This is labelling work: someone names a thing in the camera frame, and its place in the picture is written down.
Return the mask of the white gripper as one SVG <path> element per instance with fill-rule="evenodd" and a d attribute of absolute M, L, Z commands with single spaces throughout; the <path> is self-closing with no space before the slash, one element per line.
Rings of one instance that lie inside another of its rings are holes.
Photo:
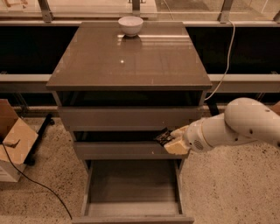
<path fill-rule="evenodd" d="M 164 145 L 168 153 L 173 155 L 185 155 L 190 148 L 198 153 L 210 151 L 213 146 L 209 144 L 205 137 L 204 128 L 207 124 L 207 118 L 202 118 L 192 122 L 188 126 L 183 126 L 171 132 L 174 138 L 182 137 L 182 139 L 174 139 Z"/>

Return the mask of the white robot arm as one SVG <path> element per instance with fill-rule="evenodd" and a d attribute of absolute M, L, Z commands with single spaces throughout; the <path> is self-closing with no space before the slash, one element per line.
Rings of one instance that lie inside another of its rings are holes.
<path fill-rule="evenodd" d="M 280 115 L 250 98 L 231 101 L 224 112 L 201 118 L 171 132 L 164 148 L 174 155 L 189 150 L 207 152 L 215 147 L 265 142 L 280 149 Z"/>

